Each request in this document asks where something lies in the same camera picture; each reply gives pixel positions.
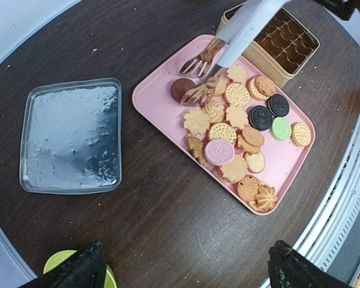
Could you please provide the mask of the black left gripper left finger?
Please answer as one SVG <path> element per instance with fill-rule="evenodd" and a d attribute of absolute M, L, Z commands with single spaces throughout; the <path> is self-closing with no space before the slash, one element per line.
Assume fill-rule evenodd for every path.
<path fill-rule="evenodd" d="M 57 267 L 23 287 L 104 287 L 106 268 L 103 244 L 94 239 Z"/>

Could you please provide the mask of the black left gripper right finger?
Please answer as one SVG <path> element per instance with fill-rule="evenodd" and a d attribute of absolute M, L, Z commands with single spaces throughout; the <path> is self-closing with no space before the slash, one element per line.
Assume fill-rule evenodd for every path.
<path fill-rule="evenodd" d="M 278 240 L 269 249 L 268 274 L 272 288 L 349 287 L 348 284 L 323 272 L 282 240 Z"/>

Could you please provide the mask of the silver metal tin lid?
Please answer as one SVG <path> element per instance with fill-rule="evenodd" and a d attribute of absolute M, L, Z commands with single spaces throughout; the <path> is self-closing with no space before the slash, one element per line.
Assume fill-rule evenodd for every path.
<path fill-rule="evenodd" d="M 121 124 L 118 79 L 34 88 L 23 119 L 21 187 L 58 195 L 113 191 L 122 181 Z"/>

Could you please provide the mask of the green round cookie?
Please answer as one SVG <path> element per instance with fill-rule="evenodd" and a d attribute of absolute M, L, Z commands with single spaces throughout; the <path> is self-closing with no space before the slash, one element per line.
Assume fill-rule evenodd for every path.
<path fill-rule="evenodd" d="M 286 118 L 276 117 L 271 125 L 271 134 L 278 141 L 288 140 L 292 134 L 291 124 Z"/>

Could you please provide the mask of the dark red round cookie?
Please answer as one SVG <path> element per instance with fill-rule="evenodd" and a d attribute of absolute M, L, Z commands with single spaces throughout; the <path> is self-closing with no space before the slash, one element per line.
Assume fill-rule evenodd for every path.
<path fill-rule="evenodd" d="M 196 84 L 190 79 L 186 79 L 186 78 L 177 79 L 172 83 L 170 87 L 170 94 L 176 102 L 180 103 L 185 93 L 188 90 L 194 88 L 195 85 Z"/>

